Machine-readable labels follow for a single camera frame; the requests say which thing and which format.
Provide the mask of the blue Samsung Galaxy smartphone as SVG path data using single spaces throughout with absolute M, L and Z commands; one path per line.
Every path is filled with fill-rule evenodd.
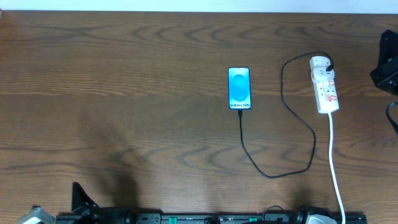
M 231 110 L 251 109 L 250 69 L 230 67 L 228 69 L 228 106 Z

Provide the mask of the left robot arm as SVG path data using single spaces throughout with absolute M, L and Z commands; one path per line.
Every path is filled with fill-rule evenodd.
M 72 184 L 72 212 L 59 214 L 55 224 L 136 224 L 137 216 L 123 207 L 100 207 L 78 183 Z

